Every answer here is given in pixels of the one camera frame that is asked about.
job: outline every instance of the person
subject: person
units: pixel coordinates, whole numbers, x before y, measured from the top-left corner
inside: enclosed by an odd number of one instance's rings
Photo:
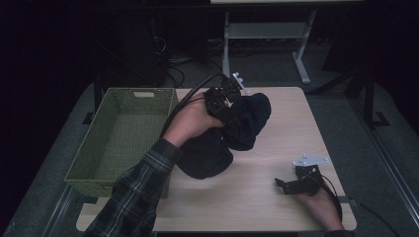
[[[104,208],[84,232],[84,236],[148,237],[156,218],[156,207],[164,183],[180,158],[180,147],[188,139],[203,134],[211,127],[222,127],[208,115],[203,94],[195,95],[178,112],[166,132],[144,154],[141,161],[121,174]],[[321,190],[314,197],[296,195],[328,231],[330,236],[344,236],[333,203]]]

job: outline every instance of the woven basket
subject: woven basket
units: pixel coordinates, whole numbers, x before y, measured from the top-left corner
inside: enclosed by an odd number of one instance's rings
[[[114,181],[154,144],[177,103],[175,89],[110,88],[65,182],[85,196],[110,197]],[[169,180],[162,198],[167,198]]]

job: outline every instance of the hand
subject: hand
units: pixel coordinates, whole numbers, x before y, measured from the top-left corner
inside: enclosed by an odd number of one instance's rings
[[[327,231],[345,229],[332,198],[322,188],[312,197],[299,194],[294,198],[301,201]]]
[[[200,93],[175,115],[163,138],[181,147],[188,139],[203,134],[207,129],[222,126],[220,120],[207,113],[204,94]]]

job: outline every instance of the plaid shirt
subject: plaid shirt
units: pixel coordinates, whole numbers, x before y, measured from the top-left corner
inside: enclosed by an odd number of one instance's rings
[[[166,178],[181,151],[160,138],[141,161],[120,175],[112,197],[84,236],[149,236]]]

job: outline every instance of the light wood table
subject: light wood table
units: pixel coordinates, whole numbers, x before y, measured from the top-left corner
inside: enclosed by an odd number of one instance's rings
[[[195,180],[178,167],[172,172],[169,195],[157,208],[156,232],[298,232],[321,230],[304,206],[283,194],[274,178],[296,179],[293,161],[303,153],[329,157],[308,102],[297,87],[250,88],[267,95],[272,114],[249,151],[232,150],[234,161],[221,174]],[[189,90],[177,90],[183,98]],[[319,165],[322,175],[344,191],[333,163]],[[84,204],[77,228],[85,230],[106,203]],[[351,207],[342,204],[343,224],[356,228]]]

